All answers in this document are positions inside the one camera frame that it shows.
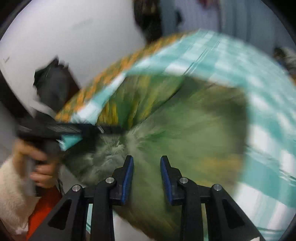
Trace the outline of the left hand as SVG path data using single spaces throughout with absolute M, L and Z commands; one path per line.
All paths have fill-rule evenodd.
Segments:
M 12 163 L 21 178 L 26 177 L 27 160 L 29 158 L 43 162 L 36 164 L 30 173 L 30 179 L 42 188 L 52 188 L 58 179 L 60 158 L 58 156 L 47 156 L 31 143 L 17 139 L 12 154 Z

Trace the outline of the left forearm white fleece sleeve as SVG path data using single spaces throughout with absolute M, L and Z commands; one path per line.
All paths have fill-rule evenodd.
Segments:
M 1 165 L 1 221 L 15 240 L 24 240 L 29 230 L 29 217 L 39 197 L 26 192 L 25 179 L 16 172 L 12 158 Z

